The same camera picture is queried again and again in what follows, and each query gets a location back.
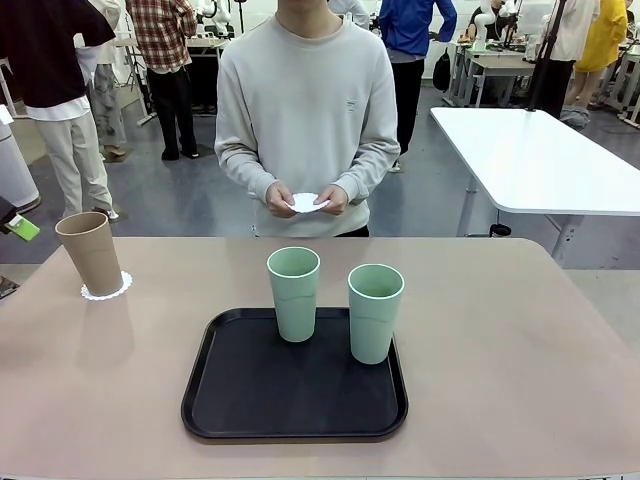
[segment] cup rim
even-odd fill
[[[357,272],[358,270],[360,270],[361,268],[364,267],[384,267],[387,268],[389,270],[391,270],[392,272],[396,273],[399,277],[400,280],[402,280],[402,285],[400,286],[400,288],[398,289],[398,291],[396,293],[394,293],[393,295],[389,295],[386,297],[372,297],[371,295],[366,295],[364,293],[362,293],[360,290],[358,290],[357,288],[355,288],[352,284],[351,284],[351,275],[353,275],[355,272]],[[395,298],[398,295],[402,294],[402,292],[404,291],[404,276],[395,268],[390,267],[389,265],[385,265],[383,263],[365,263],[364,265],[358,265],[356,268],[354,268],[353,270],[351,270],[351,272],[349,272],[349,277],[347,278],[347,283],[349,284],[349,289],[355,293],[357,293],[358,295],[360,295],[363,298],[366,298],[367,300],[389,300],[391,298]]]
[[[85,231],[85,232],[78,232],[78,233],[64,233],[64,232],[61,232],[61,231],[59,230],[59,227],[60,227],[60,224],[61,224],[61,223],[63,223],[63,222],[65,222],[65,221],[69,220],[70,218],[79,217],[80,215],[90,215],[90,216],[94,216],[94,215],[102,215],[104,218],[103,218],[103,222],[102,222],[100,225],[98,225],[98,226],[97,226],[97,227],[95,227],[95,228],[92,228],[91,230],[87,230],[87,231]],[[108,222],[109,222],[109,217],[107,217],[107,216],[106,216],[104,213],[102,213],[102,212],[80,212],[80,213],[76,213],[76,214],[74,214],[74,215],[69,215],[68,217],[63,218],[63,219],[62,219],[62,220],[60,220],[58,223],[56,223],[55,231],[56,231],[56,233],[57,233],[58,235],[62,235],[63,237],[75,237],[75,236],[78,236],[78,235],[86,235],[87,233],[95,232],[95,231],[96,231],[96,230],[98,230],[99,228],[104,227],[104,224],[105,224],[105,223],[108,223]]]
[[[272,268],[271,268],[271,258],[277,254],[280,253],[284,250],[306,250],[307,252],[311,252],[315,255],[316,259],[318,260],[318,263],[316,264],[316,267],[311,270],[310,272],[307,272],[303,275],[282,275],[281,273],[275,272]],[[296,279],[296,278],[304,278],[307,277],[315,272],[318,271],[318,269],[320,268],[320,255],[318,255],[316,252],[314,252],[313,250],[311,250],[310,248],[307,247],[283,247],[283,248],[279,248],[278,250],[276,250],[275,252],[273,252],[271,255],[269,255],[269,258],[267,258],[267,269],[269,270],[270,273],[272,273],[273,275],[275,275],[278,278],[290,278],[290,279]]]

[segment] hand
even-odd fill
[[[339,187],[338,185],[329,185],[313,203],[315,205],[320,205],[327,200],[329,200],[329,204],[320,211],[328,213],[330,215],[342,215],[347,209],[347,205],[349,204],[349,197],[347,196],[347,192],[345,192],[344,189],[342,187]]]
[[[266,200],[269,212],[276,218],[291,218],[296,214],[289,206],[295,204],[293,195],[280,180],[271,184]]]

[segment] plaid shirt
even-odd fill
[[[196,34],[197,20],[189,0],[126,0],[126,4],[147,67],[165,72],[190,63],[185,37]]]

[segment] sweatshirt cuff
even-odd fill
[[[358,193],[360,193],[360,188],[358,187],[358,182],[351,175],[343,175],[338,180],[333,182],[334,185],[338,185],[345,192],[347,192],[347,198],[349,199],[349,203],[353,202],[356,198],[358,198]]]
[[[258,200],[263,203],[267,202],[267,190],[269,187],[275,183],[276,179],[270,173],[263,173],[260,175],[258,180],[256,181],[256,186],[254,188],[254,193]]]

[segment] man's right hand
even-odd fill
[[[267,207],[271,215],[276,218],[291,218],[295,216],[289,205],[294,205],[293,195],[280,180],[271,184],[267,190]]]

